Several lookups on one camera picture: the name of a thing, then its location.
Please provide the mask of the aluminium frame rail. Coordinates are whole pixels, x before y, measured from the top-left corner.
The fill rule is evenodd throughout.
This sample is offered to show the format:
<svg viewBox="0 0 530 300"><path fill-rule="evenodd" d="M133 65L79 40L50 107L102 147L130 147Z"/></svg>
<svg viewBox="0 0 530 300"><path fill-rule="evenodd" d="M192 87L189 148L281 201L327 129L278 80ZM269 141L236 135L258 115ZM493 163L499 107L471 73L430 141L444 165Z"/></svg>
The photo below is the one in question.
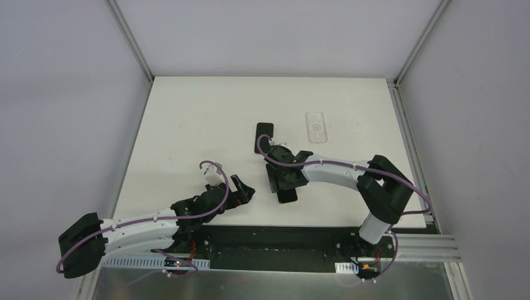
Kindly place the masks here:
<svg viewBox="0 0 530 300"><path fill-rule="evenodd" d="M444 234L398 234L396 261L460 263L456 239Z"/></svg>

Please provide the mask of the black smartphone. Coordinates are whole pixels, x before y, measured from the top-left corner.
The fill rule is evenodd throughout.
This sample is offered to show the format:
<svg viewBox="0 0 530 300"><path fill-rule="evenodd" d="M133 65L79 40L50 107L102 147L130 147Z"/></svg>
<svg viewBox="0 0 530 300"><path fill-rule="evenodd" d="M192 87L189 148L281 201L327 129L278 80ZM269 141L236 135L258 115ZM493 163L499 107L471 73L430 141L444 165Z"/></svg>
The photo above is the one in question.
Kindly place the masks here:
<svg viewBox="0 0 530 300"><path fill-rule="evenodd" d="M262 152L268 153L271 150L271 145L269 143L269 138L274 136L274 124L270 122L258 122L256 124L256 134L254 141L254 153L259 154L259 149L262 149Z"/></svg>

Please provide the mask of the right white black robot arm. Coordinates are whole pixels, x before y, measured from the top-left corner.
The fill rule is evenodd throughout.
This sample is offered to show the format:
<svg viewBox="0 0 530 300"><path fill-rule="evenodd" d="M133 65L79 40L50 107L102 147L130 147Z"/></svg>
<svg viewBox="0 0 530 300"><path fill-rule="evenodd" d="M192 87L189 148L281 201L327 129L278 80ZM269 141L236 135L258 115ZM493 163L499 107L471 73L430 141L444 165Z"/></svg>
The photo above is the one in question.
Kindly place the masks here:
<svg viewBox="0 0 530 300"><path fill-rule="evenodd" d="M412 182L382 155L368 161L347 161L311 151L293 154L284 146L273 146L264 160L273 193L308 183L328 183L358 192L369 210L354 240L356 251L363 256L379 249L380 240L399 222L413 195Z"/></svg>

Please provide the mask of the clear phone case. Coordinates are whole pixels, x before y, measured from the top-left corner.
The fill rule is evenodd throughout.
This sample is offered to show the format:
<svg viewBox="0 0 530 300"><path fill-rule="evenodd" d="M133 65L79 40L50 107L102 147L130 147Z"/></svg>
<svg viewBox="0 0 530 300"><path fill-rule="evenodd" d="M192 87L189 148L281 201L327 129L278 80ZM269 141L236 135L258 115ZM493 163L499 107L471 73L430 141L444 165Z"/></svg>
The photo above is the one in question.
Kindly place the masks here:
<svg viewBox="0 0 530 300"><path fill-rule="evenodd" d="M307 112L305 118L309 142L314 144L326 143L328 134L324 114L322 112Z"/></svg>

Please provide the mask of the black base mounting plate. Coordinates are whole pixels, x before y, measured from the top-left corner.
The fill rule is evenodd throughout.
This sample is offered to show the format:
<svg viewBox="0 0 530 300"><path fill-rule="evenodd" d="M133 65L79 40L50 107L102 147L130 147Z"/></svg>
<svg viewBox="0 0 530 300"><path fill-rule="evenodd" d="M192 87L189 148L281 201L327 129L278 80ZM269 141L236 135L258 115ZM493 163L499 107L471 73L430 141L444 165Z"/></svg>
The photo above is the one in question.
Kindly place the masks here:
<svg viewBox="0 0 530 300"><path fill-rule="evenodd" d="M390 259L394 241L370 246L356 227L201 226L176 234L167 253L205 259L215 270L333 273L336 263Z"/></svg>

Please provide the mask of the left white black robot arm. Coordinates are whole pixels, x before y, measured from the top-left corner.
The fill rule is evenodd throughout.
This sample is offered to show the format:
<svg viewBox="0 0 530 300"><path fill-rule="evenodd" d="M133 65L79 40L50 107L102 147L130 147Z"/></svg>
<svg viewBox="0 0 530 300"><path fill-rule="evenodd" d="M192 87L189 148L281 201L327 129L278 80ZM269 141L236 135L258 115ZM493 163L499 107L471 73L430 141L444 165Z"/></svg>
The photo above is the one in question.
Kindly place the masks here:
<svg viewBox="0 0 530 300"><path fill-rule="evenodd" d="M56 272L72 279L129 253L155 249L183 253L190 247L192 232L251 201L256 190L237 175L230 178L235 191L223 182L208 184L202 194L145 216L101 219L95 212L85 214L58 237L61 258Z"/></svg>

